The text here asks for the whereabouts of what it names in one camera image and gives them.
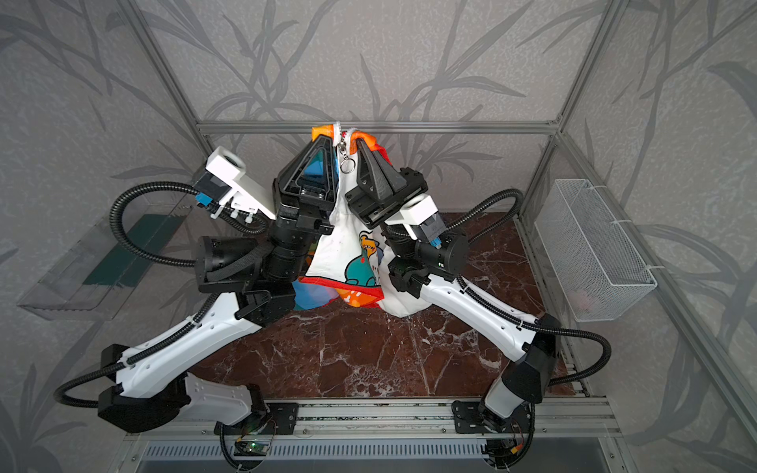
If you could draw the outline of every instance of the wire mesh basket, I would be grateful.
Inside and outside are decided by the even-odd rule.
[[[657,287],[621,223],[586,179],[556,179],[535,226],[579,322],[617,319]]]

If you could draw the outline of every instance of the cartoon dinosaur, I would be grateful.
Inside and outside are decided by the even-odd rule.
[[[360,252],[360,256],[355,257],[344,268],[344,278],[347,284],[359,285],[359,286],[376,286],[376,278],[371,268],[369,261],[373,254],[378,253],[379,263],[384,256],[384,251],[379,248],[379,243],[376,240],[368,238],[368,235],[363,232],[360,233],[360,246],[363,247]]]

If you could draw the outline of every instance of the marble floor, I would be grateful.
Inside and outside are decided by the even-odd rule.
[[[466,230],[472,235],[500,216],[484,215]],[[476,242],[463,275],[539,316],[544,306],[524,254],[515,225],[508,222]],[[337,300],[293,312],[218,350],[191,371],[224,384],[258,384],[266,398],[476,397],[507,363],[489,340],[438,307],[398,319]],[[556,375],[566,372],[560,360]],[[564,384],[549,394],[574,391]]]

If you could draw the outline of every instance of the vent grille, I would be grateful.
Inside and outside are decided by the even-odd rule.
[[[480,459],[478,439],[279,440],[266,460]],[[217,441],[151,441],[143,461],[221,459]]]

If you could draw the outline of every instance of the orange fabric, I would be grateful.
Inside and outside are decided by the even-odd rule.
[[[373,135],[369,135],[368,133],[364,133],[361,131],[356,131],[352,134],[352,139],[350,140],[350,154],[357,153],[357,143],[355,140],[358,138],[362,138],[365,140],[366,145],[368,145],[368,149],[371,151],[378,151],[381,153],[381,156],[384,157],[387,163],[391,164],[391,161],[389,160],[389,156],[386,152],[386,149],[384,149],[383,146],[381,146],[379,143],[376,143],[376,138]]]
[[[314,126],[313,129],[310,131],[310,135],[313,141],[316,141],[316,138],[318,138],[321,135],[326,135],[329,138],[334,138],[334,126],[333,125]]]
[[[354,289],[337,289],[336,291],[339,293],[342,300],[352,307],[366,307],[371,304],[378,305],[376,304],[376,301],[383,298],[373,297],[370,294],[366,294],[361,291],[355,291]]]
[[[313,276],[303,276],[300,278],[300,282],[306,282],[307,284],[317,284],[321,286],[326,286],[328,288],[334,288],[337,291],[353,291],[360,292],[362,294],[368,294],[371,297],[374,297],[376,300],[381,300],[384,298],[384,291],[381,290],[381,286],[375,286],[371,288],[364,288],[360,286],[355,286],[352,284],[347,284],[346,282],[341,281],[334,281],[333,279],[328,278],[319,278],[319,277],[313,277]]]

